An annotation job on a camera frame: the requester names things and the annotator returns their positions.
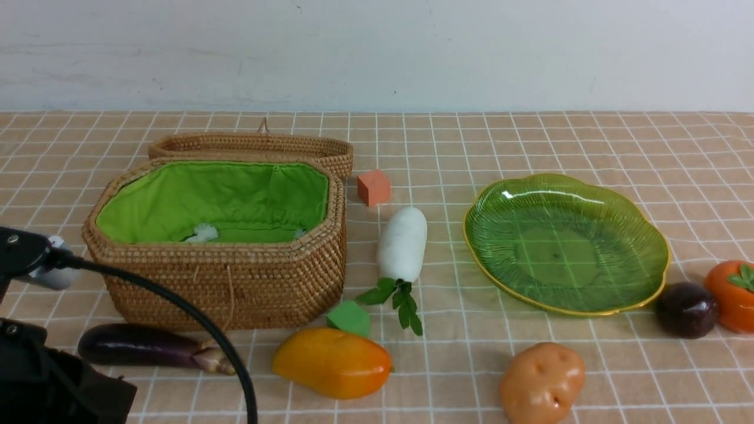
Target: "green leaf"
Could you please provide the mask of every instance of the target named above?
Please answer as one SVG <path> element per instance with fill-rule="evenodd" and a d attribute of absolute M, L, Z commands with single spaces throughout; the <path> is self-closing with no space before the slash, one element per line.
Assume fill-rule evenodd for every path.
<path fill-rule="evenodd" d="M 402 283 L 400 283 L 398 285 L 398 287 L 399 287 L 400 291 L 403 292 L 403 293 L 405 293 L 405 294 L 411 293 L 411 283 L 409 283 L 409 282 L 403 281 Z"/>
<path fill-rule="evenodd" d="M 409 308 L 412 314 L 416 314 L 416 311 L 418 310 L 418 306 L 416 305 L 416 301 L 413 297 L 411 297 L 410 294 L 406 295 L 406 307 Z"/>
<path fill-rule="evenodd" d="M 393 293 L 395 289 L 398 288 L 398 284 L 393 278 L 382 277 L 377 280 L 377 288 Z"/>
<path fill-rule="evenodd" d="M 411 325 L 411 312 L 406 308 L 405 303 L 402 303 L 398 308 L 398 321 L 400 322 L 400 327 L 404 330 Z"/>
<path fill-rule="evenodd" d="M 741 264 L 741 277 L 743 277 L 744 281 L 749 282 L 750 284 L 754 282 L 754 269 L 752 269 L 751 266 L 748 266 L 745 263 Z"/>
<path fill-rule="evenodd" d="M 396 291 L 393 295 L 393 309 L 398 309 L 399 306 L 406 302 L 406 295 L 401 291 Z"/>
<path fill-rule="evenodd" d="M 754 269 L 744 263 L 741 265 L 739 273 L 729 275 L 728 282 L 736 287 L 754 291 Z"/>
<path fill-rule="evenodd" d="M 411 315 L 411 330 L 413 330 L 414 334 L 417 336 L 424 335 L 424 330 L 421 328 L 421 319 L 417 314 Z"/>
<path fill-rule="evenodd" d="M 380 278 L 377 287 L 356 296 L 356 301 L 364 305 L 381 305 L 390 299 L 396 288 L 395 281 L 391 278 Z"/>

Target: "black cable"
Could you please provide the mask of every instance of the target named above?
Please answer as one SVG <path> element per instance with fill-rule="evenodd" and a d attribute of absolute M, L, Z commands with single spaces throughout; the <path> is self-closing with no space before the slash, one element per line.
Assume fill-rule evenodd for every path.
<path fill-rule="evenodd" d="M 222 330 L 212 322 L 202 311 L 196 309 L 191 303 L 183 299 L 181 296 L 175 294 L 173 291 L 156 284 L 144 277 L 137 274 L 125 271 L 123 269 L 115 268 L 114 266 L 100 265 L 88 261 L 84 258 L 71 255 L 68 252 L 61 253 L 58 258 L 59 262 L 55 264 L 56 268 L 73 268 L 73 269 L 85 269 L 87 271 L 98 272 L 104 275 L 111 275 L 113 277 L 122 278 L 132 284 L 135 284 L 141 288 L 151 291 L 154 294 L 162 297 L 168 302 L 178 306 L 185 313 L 189 314 L 195 319 L 205 330 L 217 341 L 217 345 L 221 348 L 225 356 L 228 357 L 233 369 L 238 375 L 238 379 L 241 381 L 241 387 L 244 389 L 244 397 L 246 398 L 246 415 L 248 424 L 257 424 L 259 418 L 256 409 L 256 396 L 254 395 L 254 385 L 251 383 L 251 377 L 246 370 L 244 361 L 238 355 L 233 344 L 228 340 L 228 337 L 222 332 Z"/>

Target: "eggplant stem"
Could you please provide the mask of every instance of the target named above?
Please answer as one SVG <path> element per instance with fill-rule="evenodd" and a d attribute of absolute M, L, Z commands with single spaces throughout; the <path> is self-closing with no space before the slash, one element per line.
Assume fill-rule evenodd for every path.
<path fill-rule="evenodd" d="M 191 356 L 192 360 L 202 370 L 210 373 L 223 373 L 229 376 L 235 375 L 233 365 L 231 365 L 228 357 L 222 353 L 222 350 L 209 348 L 200 350 Z"/>

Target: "green foam cube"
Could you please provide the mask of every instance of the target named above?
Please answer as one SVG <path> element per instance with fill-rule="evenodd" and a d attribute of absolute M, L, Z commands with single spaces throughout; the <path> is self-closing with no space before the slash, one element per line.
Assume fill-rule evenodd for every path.
<path fill-rule="evenodd" d="M 337 305 L 326 318 L 330 327 L 369 338 L 372 327 L 369 313 L 353 300 L 346 300 Z"/>

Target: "woven rattan basket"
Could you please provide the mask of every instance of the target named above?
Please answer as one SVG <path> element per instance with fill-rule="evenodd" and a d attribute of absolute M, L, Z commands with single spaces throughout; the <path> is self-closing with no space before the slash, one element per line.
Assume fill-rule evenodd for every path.
<path fill-rule="evenodd" d="M 97 216 L 119 190 L 166 164 L 183 160 L 215 159 L 152 159 L 116 177 L 105 188 L 82 230 L 94 262 L 164 285 L 225 330 L 306 325 L 339 300 L 346 257 L 343 182 L 314 161 L 297 162 L 309 164 L 329 179 L 327 212 L 321 224 L 293 241 L 119 244 L 103 233 Z M 253 161 L 253 157 L 235 161 Z M 267 157 L 257 162 L 290 163 Z M 172 331 L 201 329 L 186 313 L 147 290 L 119 278 L 105 277 L 105 283 L 115 308 L 128 322 Z"/>
<path fill-rule="evenodd" d="M 149 145 L 150 159 L 162 157 L 217 157 L 228 154 L 252 155 L 258 158 L 286 158 L 289 161 L 311 159 L 339 178 L 351 175 L 354 169 L 354 147 L 350 143 L 326 137 L 273 134 L 267 129 L 267 118 L 255 134 L 190 133 L 169 135 Z"/>

